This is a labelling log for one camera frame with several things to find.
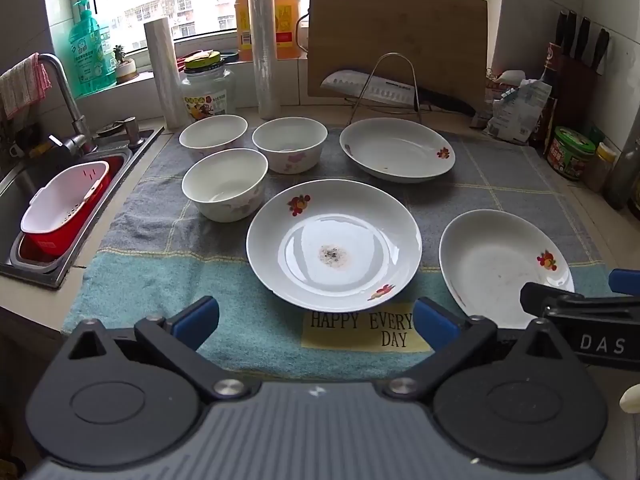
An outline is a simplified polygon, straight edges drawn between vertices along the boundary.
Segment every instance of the red and white strainer basket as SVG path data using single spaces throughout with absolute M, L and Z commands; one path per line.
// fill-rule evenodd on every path
M 110 181 L 109 165 L 103 160 L 67 168 L 38 190 L 20 228 L 44 252 L 61 256 Z

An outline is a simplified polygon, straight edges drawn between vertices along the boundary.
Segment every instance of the wooden cutting board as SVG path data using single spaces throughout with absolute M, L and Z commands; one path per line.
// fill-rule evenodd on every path
M 418 86 L 484 104 L 487 10 L 484 0 L 310 0 L 310 96 L 337 70 L 370 73 L 387 52 L 407 56 Z M 389 57 L 376 75 L 413 85 L 405 60 Z

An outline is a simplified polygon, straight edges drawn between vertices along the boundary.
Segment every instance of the gray ribbed panel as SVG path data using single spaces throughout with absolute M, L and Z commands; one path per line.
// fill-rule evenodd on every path
M 320 386 L 320 396 L 310 392 Z M 214 406 L 197 434 L 157 462 L 119 473 L 45 462 L 30 480 L 506 480 L 450 448 L 417 404 L 369 383 L 265 383 L 255 397 Z M 602 480 L 582 464 L 527 480 Z

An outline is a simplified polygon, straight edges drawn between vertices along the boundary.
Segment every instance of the white bowl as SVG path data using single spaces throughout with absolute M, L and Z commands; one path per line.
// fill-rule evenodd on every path
M 453 148 L 440 134 L 390 117 L 350 124 L 340 134 L 340 146 L 367 173 L 403 184 L 447 173 L 456 161 Z
M 526 328 L 534 319 L 520 305 L 525 283 L 574 291 L 560 249 L 535 225 L 503 211 L 479 209 L 454 218 L 442 233 L 438 256 L 460 308 L 500 328 Z
M 264 123 L 254 131 L 254 144 L 277 173 L 310 170 L 320 160 L 327 136 L 324 124 L 304 117 L 283 117 Z
M 411 213 L 378 188 L 313 180 L 258 211 L 246 254 L 258 279 L 283 300 L 319 312 L 357 312 L 409 283 L 422 237 Z
M 247 122 L 236 115 L 215 115 L 187 126 L 180 134 L 180 144 L 189 150 L 197 162 L 205 156 L 240 148 L 240 137 L 247 129 Z
M 182 192 L 214 222 L 235 222 L 264 201 L 266 157 L 245 148 L 225 150 L 194 164 L 182 180 Z

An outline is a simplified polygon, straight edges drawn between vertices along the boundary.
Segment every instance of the orange plastic bottle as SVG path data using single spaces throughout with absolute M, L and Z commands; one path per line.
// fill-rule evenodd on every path
M 300 0 L 275 0 L 276 54 L 278 59 L 295 59 L 301 54 L 296 45 L 296 23 L 300 18 Z M 236 0 L 238 55 L 241 61 L 252 61 L 249 0 Z

